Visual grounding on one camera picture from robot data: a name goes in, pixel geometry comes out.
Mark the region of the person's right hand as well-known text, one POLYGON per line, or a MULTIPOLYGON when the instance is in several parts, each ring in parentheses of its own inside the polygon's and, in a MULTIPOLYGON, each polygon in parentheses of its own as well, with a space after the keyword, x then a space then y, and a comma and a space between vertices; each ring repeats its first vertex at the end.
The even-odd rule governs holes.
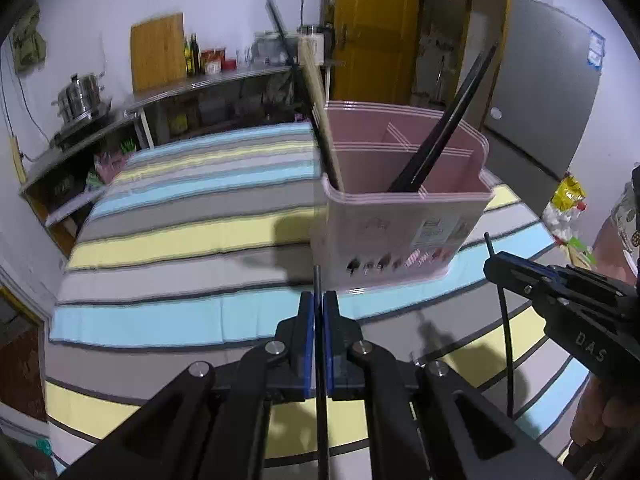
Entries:
POLYGON ((570 438, 584 446, 600 440, 608 429, 632 428, 638 422, 639 405, 610 396, 605 384, 591 375, 570 426, 570 438))

